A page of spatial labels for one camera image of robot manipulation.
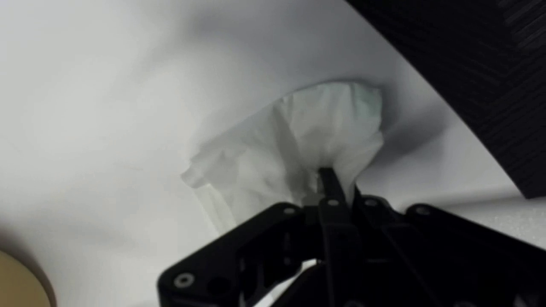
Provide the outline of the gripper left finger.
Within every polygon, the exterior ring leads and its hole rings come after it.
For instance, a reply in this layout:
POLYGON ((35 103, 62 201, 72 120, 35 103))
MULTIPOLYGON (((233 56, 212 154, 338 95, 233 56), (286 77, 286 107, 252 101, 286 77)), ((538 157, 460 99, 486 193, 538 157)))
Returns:
POLYGON ((273 204, 160 274, 160 307, 255 307, 290 278, 271 307, 330 307, 320 202, 345 197, 333 169, 319 179, 310 205, 273 204))

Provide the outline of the tan round object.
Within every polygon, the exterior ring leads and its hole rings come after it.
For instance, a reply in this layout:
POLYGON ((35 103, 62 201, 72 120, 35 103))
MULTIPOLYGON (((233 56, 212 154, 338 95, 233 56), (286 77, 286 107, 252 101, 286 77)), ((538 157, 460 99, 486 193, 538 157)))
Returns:
POLYGON ((47 275, 23 250, 0 247, 0 307, 57 307, 47 275))

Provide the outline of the black ribbed mat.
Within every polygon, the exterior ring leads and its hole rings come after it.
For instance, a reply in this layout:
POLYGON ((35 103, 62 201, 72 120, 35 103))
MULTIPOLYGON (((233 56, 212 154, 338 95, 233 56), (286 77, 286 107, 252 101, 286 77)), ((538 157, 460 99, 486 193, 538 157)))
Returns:
POLYGON ((346 0, 527 199, 546 197, 546 0, 346 0))

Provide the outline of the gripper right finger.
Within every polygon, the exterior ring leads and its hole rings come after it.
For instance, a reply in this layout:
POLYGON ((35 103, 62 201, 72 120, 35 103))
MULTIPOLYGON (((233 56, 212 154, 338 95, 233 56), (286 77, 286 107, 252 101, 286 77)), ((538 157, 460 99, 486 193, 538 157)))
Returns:
POLYGON ((546 249, 417 203, 354 189, 363 280, 346 307, 546 307, 546 249))

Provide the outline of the white napkin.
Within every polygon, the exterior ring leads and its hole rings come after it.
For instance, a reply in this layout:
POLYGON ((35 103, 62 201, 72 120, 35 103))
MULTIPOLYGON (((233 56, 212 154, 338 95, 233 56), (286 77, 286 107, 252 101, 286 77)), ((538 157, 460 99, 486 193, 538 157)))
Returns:
POLYGON ((203 144, 181 179, 218 232, 279 202, 300 205, 332 168, 341 195, 383 145, 382 91, 356 81, 325 82, 277 99, 203 144))

